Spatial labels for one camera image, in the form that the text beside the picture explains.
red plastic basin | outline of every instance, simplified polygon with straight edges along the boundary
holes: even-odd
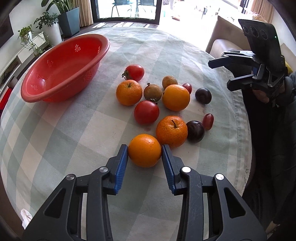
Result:
[[[50,49],[26,74],[21,87],[23,100],[60,102],[79,93],[93,79],[109,46],[105,36],[86,34]]]

curtain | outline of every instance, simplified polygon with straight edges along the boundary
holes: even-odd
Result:
[[[274,16],[274,8],[267,0],[254,0],[251,11],[262,15],[269,23]]]
[[[74,0],[76,7],[79,7],[80,27],[89,26],[94,23],[91,12],[90,0]]]

checkered tablecloth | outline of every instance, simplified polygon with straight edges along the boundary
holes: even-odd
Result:
[[[118,27],[93,33],[108,37],[110,49],[86,89],[61,103],[25,103],[20,96],[24,74],[3,111],[1,175],[17,214],[25,208],[35,215],[65,175],[90,174],[105,165],[121,144],[141,133],[155,135],[157,123],[167,115],[181,116],[185,122],[214,115],[214,126],[201,142],[186,141],[173,154],[200,174],[224,174],[242,194],[251,164],[251,136],[241,91],[226,88],[232,74],[225,68],[210,69],[209,54],[156,29]],[[135,106],[122,106],[115,96],[129,64],[145,68],[139,82],[143,88],[147,82],[161,86],[166,75],[175,76],[181,85],[191,83],[189,106],[172,112],[160,100],[158,120],[149,127],[138,125]],[[208,105],[195,100],[200,87],[212,93]],[[182,196],[172,195],[161,161],[149,169],[129,161],[122,189],[108,200],[114,240],[176,239]]]

tangerine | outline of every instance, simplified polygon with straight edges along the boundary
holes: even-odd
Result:
[[[161,157],[161,146],[155,137],[140,134],[131,140],[128,156],[137,166],[153,167]]]
[[[134,80],[125,80],[116,89],[116,97],[122,105],[134,105],[140,101],[142,95],[142,87]]]
[[[168,144],[171,149],[181,146],[187,135],[186,123],[179,116],[164,117],[156,127],[156,138],[159,143]]]
[[[169,85],[163,92],[163,104],[169,110],[180,111],[190,102],[189,92],[180,85]]]

white planter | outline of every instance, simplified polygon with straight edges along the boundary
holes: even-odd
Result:
[[[42,30],[48,35],[49,43],[56,46],[62,42],[61,33],[59,31],[59,24],[55,23],[49,26],[43,26]]]

